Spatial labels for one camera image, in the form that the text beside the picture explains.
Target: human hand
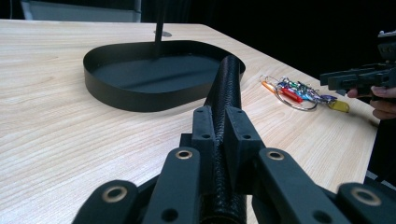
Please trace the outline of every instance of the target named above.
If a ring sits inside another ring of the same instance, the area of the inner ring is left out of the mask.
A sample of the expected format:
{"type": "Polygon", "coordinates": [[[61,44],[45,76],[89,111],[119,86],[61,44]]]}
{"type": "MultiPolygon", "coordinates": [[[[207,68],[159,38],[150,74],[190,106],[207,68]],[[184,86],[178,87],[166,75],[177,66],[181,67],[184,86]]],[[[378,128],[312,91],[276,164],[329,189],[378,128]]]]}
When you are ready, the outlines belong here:
{"type": "MultiPolygon", "coordinates": [[[[396,87],[387,89],[385,87],[375,87],[371,88],[374,95],[381,98],[396,98],[396,87]]],[[[352,89],[347,93],[349,98],[360,97],[358,95],[358,90],[352,89]]],[[[370,106],[375,110],[373,115],[378,119],[396,119],[396,104],[388,101],[370,101],[370,106]]]]}

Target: round hole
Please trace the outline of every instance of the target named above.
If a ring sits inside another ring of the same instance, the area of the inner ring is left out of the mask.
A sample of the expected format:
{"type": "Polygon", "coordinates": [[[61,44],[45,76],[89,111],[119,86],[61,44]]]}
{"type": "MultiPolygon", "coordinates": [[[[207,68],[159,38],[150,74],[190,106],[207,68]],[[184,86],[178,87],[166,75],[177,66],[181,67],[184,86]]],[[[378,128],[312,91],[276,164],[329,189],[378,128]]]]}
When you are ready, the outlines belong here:
{"type": "Polygon", "coordinates": [[[165,211],[163,211],[163,214],[161,215],[161,218],[165,222],[175,221],[177,219],[177,217],[178,217],[177,210],[175,210],[173,208],[166,209],[165,211]]]}
{"type": "Polygon", "coordinates": [[[361,203],[371,206],[379,206],[381,200],[368,189],[353,188],[351,191],[352,196],[361,203]]]}
{"type": "Polygon", "coordinates": [[[267,157],[275,160],[275,161],[281,161],[283,159],[285,159],[285,156],[279,152],[275,152],[275,151],[269,151],[267,152],[267,157]]]}
{"type": "Polygon", "coordinates": [[[188,150],[180,150],[177,154],[176,157],[178,157],[181,160],[187,160],[192,157],[192,152],[188,150]]]}
{"type": "Polygon", "coordinates": [[[127,191],[123,186],[113,186],[103,192],[102,199],[107,203],[117,203],[125,198],[127,191]]]}
{"type": "Polygon", "coordinates": [[[315,211],[314,219],[319,223],[332,223],[332,218],[325,212],[315,211]]]}
{"type": "Polygon", "coordinates": [[[172,36],[172,34],[171,34],[171,33],[169,33],[169,32],[163,31],[163,34],[162,34],[162,36],[165,36],[165,37],[170,37],[170,36],[172,36]]]}

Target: black handheld controller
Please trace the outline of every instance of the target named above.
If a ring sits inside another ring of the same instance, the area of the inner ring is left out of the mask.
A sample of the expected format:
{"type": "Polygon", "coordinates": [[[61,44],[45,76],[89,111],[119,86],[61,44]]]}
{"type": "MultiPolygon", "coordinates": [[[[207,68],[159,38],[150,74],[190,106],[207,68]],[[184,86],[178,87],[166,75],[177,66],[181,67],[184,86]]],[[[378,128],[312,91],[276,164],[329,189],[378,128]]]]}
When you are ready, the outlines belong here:
{"type": "MultiPolygon", "coordinates": [[[[359,96],[371,94],[372,86],[396,87],[396,31],[378,35],[378,50],[384,63],[366,64],[360,68],[320,75],[320,86],[330,91],[357,89],[359,96]]],[[[372,100],[380,100],[372,95],[372,100]]]]}

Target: black rod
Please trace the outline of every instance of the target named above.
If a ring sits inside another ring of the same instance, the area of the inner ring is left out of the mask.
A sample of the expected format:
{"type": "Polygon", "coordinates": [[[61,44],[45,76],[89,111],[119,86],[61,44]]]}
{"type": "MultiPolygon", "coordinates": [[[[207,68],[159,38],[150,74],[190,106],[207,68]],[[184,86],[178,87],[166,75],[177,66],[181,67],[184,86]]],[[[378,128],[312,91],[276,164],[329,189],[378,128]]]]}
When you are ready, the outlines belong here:
{"type": "Polygon", "coordinates": [[[165,21],[165,10],[167,0],[157,1],[157,27],[155,29],[155,56],[160,56],[161,40],[163,37],[163,23],[165,21]]]}

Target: black oval tray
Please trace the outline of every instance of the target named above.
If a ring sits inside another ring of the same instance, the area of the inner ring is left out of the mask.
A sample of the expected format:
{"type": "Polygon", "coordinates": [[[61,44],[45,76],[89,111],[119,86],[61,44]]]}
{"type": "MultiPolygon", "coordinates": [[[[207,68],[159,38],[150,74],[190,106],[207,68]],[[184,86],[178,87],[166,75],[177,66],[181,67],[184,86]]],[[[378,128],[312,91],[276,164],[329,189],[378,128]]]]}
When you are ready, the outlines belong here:
{"type": "MultiPolygon", "coordinates": [[[[224,49],[190,40],[163,41],[161,47],[155,42],[102,46],[84,57],[85,84],[107,105],[162,111],[205,98],[228,55],[224,49]]],[[[240,78],[245,69],[240,61],[240,78]]]]}

